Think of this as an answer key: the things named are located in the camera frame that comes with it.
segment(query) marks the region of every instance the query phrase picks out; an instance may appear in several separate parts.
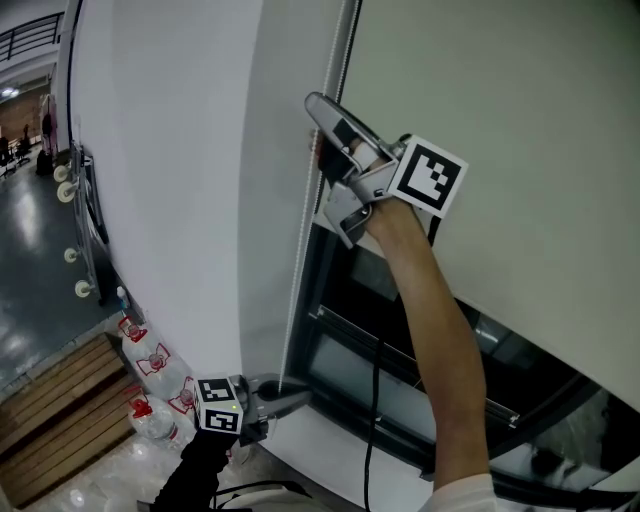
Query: plastic bottle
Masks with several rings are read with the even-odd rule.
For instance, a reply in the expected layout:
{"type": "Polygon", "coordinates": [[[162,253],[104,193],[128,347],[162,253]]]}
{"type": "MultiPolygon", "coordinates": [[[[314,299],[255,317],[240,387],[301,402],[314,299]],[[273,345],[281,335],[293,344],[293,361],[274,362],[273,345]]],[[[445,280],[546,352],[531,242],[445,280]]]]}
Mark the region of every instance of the plastic bottle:
{"type": "Polygon", "coordinates": [[[167,402],[184,440],[189,443],[196,435],[195,380],[187,377],[180,392],[167,402]]]}
{"type": "Polygon", "coordinates": [[[152,443],[171,451],[181,452],[195,436],[195,428],[164,401],[147,395],[140,386],[126,391],[136,394],[129,399],[129,421],[133,428],[152,443]]]}
{"type": "Polygon", "coordinates": [[[120,308],[123,311],[125,309],[131,307],[131,302],[129,301],[129,296],[127,295],[127,290],[125,290],[124,287],[118,286],[118,288],[116,288],[116,294],[118,295],[118,298],[120,299],[120,308]]]}
{"type": "Polygon", "coordinates": [[[123,336],[122,351],[153,395],[163,400],[176,398],[190,377],[187,364],[147,327],[139,327],[128,316],[118,324],[123,336]]]}

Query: hand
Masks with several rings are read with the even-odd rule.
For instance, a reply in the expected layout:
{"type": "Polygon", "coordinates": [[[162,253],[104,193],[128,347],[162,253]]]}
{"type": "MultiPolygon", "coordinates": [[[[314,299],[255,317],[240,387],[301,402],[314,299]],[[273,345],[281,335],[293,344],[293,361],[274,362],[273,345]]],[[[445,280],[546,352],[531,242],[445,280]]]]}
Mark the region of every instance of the hand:
{"type": "MultiPolygon", "coordinates": [[[[315,130],[311,130],[309,132],[310,142],[309,149],[312,148],[313,145],[313,137],[315,134],[315,130]]],[[[355,151],[358,145],[362,141],[360,139],[355,139],[351,143],[351,150],[355,151]]],[[[316,144],[315,150],[315,159],[316,162],[320,158],[320,151],[322,148],[322,144],[324,143],[324,136],[322,132],[318,132],[318,142],[316,144]]],[[[384,165],[386,162],[383,159],[378,159],[374,161],[366,171],[371,171],[384,165]]],[[[366,229],[373,238],[375,238],[378,243],[382,243],[386,241],[389,237],[392,237],[394,233],[398,233],[401,230],[406,229],[409,226],[419,226],[419,221],[415,214],[413,213],[413,209],[411,206],[400,199],[395,197],[390,199],[385,199],[384,201],[378,201],[373,205],[373,213],[366,224],[366,229]]]]}

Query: white wheel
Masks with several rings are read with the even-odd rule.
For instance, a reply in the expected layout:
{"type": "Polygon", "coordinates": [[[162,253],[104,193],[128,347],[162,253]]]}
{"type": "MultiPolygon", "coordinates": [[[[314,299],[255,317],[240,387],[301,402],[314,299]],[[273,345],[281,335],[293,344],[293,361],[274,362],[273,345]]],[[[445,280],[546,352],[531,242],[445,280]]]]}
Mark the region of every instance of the white wheel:
{"type": "Polygon", "coordinates": [[[84,299],[89,296],[91,293],[91,285],[86,281],[78,281],[76,283],[76,295],[81,299],[84,299]]]}
{"type": "Polygon", "coordinates": [[[58,187],[58,199],[62,203],[70,203],[76,195],[76,186],[70,181],[63,181],[58,187]]]}
{"type": "Polygon", "coordinates": [[[76,251],[73,247],[69,247],[64,250],[64,261],[67,263],[73,263],[78,259],[78,251],[76,251]]]}
{"type": "Polygon", "coordinates": [[[66,165],[59,165],[58,167],[56,167],[56,170],[53,171],[53,179],[58,183],[62,183],[69,177],[70,171],[71,169],[69,169],[66,165]]]}

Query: balcony railing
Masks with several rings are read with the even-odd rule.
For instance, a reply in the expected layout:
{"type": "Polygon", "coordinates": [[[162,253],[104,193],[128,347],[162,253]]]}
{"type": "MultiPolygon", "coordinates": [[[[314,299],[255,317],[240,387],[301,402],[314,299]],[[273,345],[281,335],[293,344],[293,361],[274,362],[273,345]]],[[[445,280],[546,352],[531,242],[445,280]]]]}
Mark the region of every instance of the balcony railing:
{"type": "Polygon", "coordinates": [[[0,62],[48,44],[56,44],[63,12],[23,23],[0,34],[0,62]]]}

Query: wooden pallet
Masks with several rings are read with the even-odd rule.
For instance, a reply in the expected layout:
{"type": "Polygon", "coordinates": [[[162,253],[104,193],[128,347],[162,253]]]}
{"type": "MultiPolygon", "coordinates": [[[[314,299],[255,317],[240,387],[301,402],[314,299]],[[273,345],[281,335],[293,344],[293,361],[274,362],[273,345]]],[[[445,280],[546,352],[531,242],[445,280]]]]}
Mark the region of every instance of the wooden pallet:
{"type": "Polygon", "coordinates": [[[0,485],[24,507],[133,432],[123,394],[133,384],[104,335],[0,405],[0,485]]]}

